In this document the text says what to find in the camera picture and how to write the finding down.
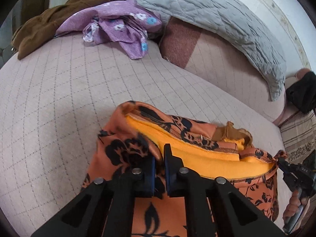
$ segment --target grid pattern upholstery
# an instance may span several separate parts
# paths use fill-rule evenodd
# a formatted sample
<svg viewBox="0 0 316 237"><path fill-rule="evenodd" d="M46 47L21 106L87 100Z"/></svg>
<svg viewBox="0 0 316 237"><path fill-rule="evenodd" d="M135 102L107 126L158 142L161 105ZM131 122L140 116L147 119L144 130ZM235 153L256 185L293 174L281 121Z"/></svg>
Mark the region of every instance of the grid pattern upholstery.
<svg viewBox="0 0 316 237"><path fill-rule="evenodd" d="M285 89L276 101L271 101L268 84L259 71L217 34L202 30L185 69L228 92L270 122L283 112Z"/></svg>
<svg viewBox="0 0 316 237"><path fill-rule="evenodd" d="M255 146L273 155L284 148L275 125L148 45L149 54L132 61L117 43L89 47L73 33L21 61L14 55L0 70L0 207L21 237L79 193L98 131L127 100L207 122L229 120L249 130ZM282 183L280 192L288 200Z"/></svg>

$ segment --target white wall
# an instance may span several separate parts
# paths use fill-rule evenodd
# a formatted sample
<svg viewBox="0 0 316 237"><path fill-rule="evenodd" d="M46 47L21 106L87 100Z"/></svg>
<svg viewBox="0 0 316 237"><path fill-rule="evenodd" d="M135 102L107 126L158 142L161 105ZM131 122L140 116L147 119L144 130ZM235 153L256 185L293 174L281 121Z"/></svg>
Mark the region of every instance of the white wall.
<svg viewBox="0 0 316 237"><path fill-rule="evenodd" d="M50 7L67 0L50 0ZM302 67L316 71L316 29L296 0L240 0L253 11L282 44L287 76Z"/></svg>

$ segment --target metal screw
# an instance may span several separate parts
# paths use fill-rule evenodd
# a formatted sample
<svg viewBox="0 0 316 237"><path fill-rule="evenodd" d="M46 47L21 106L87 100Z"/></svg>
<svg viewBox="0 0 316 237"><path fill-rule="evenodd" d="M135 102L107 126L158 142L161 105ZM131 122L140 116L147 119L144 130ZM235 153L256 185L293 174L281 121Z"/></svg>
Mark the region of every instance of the metal screw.
<svg viewBox="0 0 316 237"><path fill-rule="evenodd" d="M134 175L139 175L142 172L142 170L139 167L133 168L132 173Z"/></svg>
<svg viewBox="0 0 316 237"><path fill-rule="evenodd" d="M103 179L102 177L98 177L98 178L96 178L96 179L93 180L93 182L94 182L95 184L101 184L101 183L103 183L103 181L104 181L104 179Z"/></svg>
<svg viewBox="0 0 316 237"><path fill-rule="evenodd" d="M216 182L218 182L219 184L224 184L226 183L226 179L224 177L218 177L216 178Z"/></svg>
<svg viewBox="0 0 316 237"><path fill-rule="evenodd" d="M181 174L187 174L189 172L189 170L186 167L182 167L182 168L179 169L179 172Z"/></svg>

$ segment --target human hand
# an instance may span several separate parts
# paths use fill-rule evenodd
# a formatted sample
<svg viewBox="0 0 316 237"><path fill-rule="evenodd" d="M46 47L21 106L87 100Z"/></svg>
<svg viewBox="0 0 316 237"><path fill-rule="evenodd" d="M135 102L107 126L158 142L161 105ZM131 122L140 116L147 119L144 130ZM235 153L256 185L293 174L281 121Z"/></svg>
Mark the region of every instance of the human hand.
<svg viewBox="0 0 316 237"><path fill-rule="evenodd" d="M302 212L300 218L298 219L297 224L295 226L295 229L293 231L297 230L301 226L302 220L303 220L304 216L306 215L307 210L309 208L309 199L308 198L302 198L302 201L300 201L299 197L298 197L298 194L299 194L298 190L295 190L292 193L292 197L290 198L290 202L286 206L286 209L285 209L285 211L283 213L283 220L284 220L284 223L285 223L285 220L287 218L294 216L294 214L298 211L298 208L299 208L299 206L301 204L305 205L304 211Z"/></svg>

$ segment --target gray pillow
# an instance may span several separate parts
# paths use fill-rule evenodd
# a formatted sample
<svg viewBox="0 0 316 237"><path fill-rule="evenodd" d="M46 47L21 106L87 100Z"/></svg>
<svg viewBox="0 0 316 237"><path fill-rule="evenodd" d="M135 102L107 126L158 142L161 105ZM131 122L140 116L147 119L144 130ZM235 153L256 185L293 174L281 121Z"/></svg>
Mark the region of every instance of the gray pillow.
<svg viewBox="0 0 316 237"><path fill-rule="evenodd" d="M286 64L281 44L268 27L239 0L139 0L161 11L219 34L240 50L261 73L277 100L284 85Z"/></svg>

